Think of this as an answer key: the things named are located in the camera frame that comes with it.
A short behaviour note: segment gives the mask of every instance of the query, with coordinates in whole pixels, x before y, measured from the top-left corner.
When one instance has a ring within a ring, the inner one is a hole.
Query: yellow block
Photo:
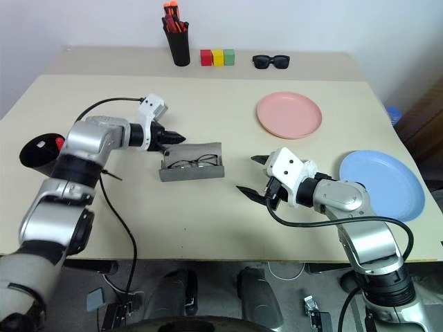
[[[223,50],[211,50],[214,66],[224,66]]]

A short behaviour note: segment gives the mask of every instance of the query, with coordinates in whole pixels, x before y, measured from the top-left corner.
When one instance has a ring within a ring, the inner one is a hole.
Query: eyeglasses
[[[205,167],[205,166],[217,166],[219,156],[217,154],[204,154],[194,160],[178,160],[168,166],[171,168],[189,168],[189,167]]]
[[[254,55],[252,61],[256,69],[266,69],[269,64],[273,64],[277,69],[286,69],[289,66],[290,57],[288,55],[276,55],[269,57],[268,55]]]

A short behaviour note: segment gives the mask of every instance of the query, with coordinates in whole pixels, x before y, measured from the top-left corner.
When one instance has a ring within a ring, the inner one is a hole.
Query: green block
[[[224,65],[225,66],[233,66],[235,63],[234,50],[232,50],[232,49],[223,50],[223,54],[224,54]]]

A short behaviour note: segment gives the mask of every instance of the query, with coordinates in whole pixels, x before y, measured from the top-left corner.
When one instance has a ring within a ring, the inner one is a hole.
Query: pink plate
[[[292,140],[315,132],[322,120],[316,103],[294,92],[267,95],[258,102],[257,116],[267,131]]]

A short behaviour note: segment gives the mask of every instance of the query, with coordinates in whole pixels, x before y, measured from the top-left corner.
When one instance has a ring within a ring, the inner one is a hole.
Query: blue plate
[[[362,183],[379,216],[407,222],[423,211],[424,191],[417,177],[387,154],[372,150],[351,153],[341,163],[340,179]]]

